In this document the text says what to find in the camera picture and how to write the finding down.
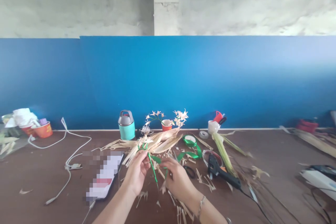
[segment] concrete wall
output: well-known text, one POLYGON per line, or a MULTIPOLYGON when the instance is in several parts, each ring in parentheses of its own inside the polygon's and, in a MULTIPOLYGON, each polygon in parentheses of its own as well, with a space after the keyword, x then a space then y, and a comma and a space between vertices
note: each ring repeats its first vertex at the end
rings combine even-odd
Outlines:
POLYGON ((336 0, 180 0, 180 35, 336 35, 336 0))
POLYGON ((154 35, 154 0, 0 0, 0 37, 154 35))
POLYGON ((0 20, 0 37, 336 35, 336 0, 0 0, 0 20))

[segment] floral wire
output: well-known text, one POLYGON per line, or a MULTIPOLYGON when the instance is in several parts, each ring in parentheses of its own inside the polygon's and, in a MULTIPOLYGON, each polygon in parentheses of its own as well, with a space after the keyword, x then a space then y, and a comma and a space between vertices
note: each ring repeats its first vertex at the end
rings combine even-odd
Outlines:
MULTIPOLYGON (((144 150, 144 151, 147 150, 147 148, 148 148, 148 143, 146 144, 146 149, 144 149, 144 144, 142 144, 141 147, 142 147, 142 148, 140 148, 140 145, 138 145, 138 151, 140 151, 140 150, 144 150)), ((148 157, 149 157, 149 161, 150 161, 150 163, 151 163, 150 166, 151 166, 152 169, 153 169, 153 173, 154 173, 154 178, 155 178, 156 186, 157 186, 157 188, 159 189, 158 180, 157 180, 157 178, 156 178, 155 169, 154 169, 154 166, 153 166, 153 163, 152 163, 152 158, 150 157, 151 154, 148 152, 147 155, 148 155, 148 157)))

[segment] orange cup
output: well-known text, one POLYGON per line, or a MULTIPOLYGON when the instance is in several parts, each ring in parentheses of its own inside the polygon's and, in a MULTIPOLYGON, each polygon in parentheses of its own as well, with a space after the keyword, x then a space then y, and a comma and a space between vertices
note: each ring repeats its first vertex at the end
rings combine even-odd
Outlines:
POLYGON ((171 122, 168 119, 163 120, 161 124, 162 124, 162 131, 168 131, 168 130, 172 129, 172 127, 173 127, 173 125, 171 124, 171 122))
POLYGON ((33 137, 37 137, 36 133, 34 132, 34 130, 32 129, 33 124, 29 124, 29 125, 25 125, 23 126, 22 131, 24 133, 26 133, 28 136, 32 135, 33 137))
POLYGON ((40 138, 47 138, 50 137, 53 134, 53 131, 51 130, 50 122, 46 125, 43 125, 41 127, 36 127, 36 125, 33 125, 31 127, 35 133, 40 137, 40 138))

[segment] green ribbon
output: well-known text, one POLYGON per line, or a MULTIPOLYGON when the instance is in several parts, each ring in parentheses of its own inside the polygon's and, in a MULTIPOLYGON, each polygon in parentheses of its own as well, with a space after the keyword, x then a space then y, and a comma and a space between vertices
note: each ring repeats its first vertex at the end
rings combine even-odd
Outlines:
POLYGON ((180 162, 181 159, 184 157, 185 154, 188 154, 189 156, 191 156, 192 158, 195 158, 195 159, 200 159, 202 158, 202 151, 201 151, 201 148, 197 145, 196 143, 196 138, 192 135, 184 135, 183 136, 183 141, 184 143, 186 144, 186 146, 190 147, 190 148, 194 148, 196 147, 197 149, 197 154, 193 153, 193 152, 181 152, 178 156, 177 156, 177 161, 180 162), (187 139, 186 137, 191 137, 193 139, 195 139, 195 142, 194 141, 191 141, 189 139, 187 139))

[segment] black cable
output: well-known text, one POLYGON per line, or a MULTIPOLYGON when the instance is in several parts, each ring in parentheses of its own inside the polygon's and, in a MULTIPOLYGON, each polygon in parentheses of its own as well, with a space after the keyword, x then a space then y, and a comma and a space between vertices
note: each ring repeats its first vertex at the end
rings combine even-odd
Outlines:
POLYGON ((328 222, 327 224, 332 224, 331 223, 331 219, 330 219, 330 216, 329 214, 327 213, 326 210, 324 210, 323 206, 317 201, 316 197, 315 197, 315 194, 313 193, 313 191, 315 191, 316 189, 320 189, 320 190, 327 190, 327 191, 333 191, 333 192, 336 192, 336 190, 331 190, 331 189, 327 189, 327 188, 320 188, 320 187, 314 187, 312 189, 310 189, 310 193, 311 195, 313 196, 314 200, 317 202, 317 204, 322 208, 323 212, 326 214, 327 218, 328 218, 328 222))
POLYGON ((253 202, 255 202, 255 203, 257 204, 257 206, 259 207, 260 211, 261 211, 262 214, 265 216, 265 218, 268 220, 268 222, 269 222, 270 224, 273 224, 273 223, 269 220, 269 218, 266 216, 265 212, 263 211, 263 209, 261 208, 261 206, 259 205, 259 203, 256 202, 250 195, 246 194, 242 189, 240 189, 240 191, 241 191, 246 197, 248 197, 248 198, 250 198, 251 200, 253 200, 253 202))

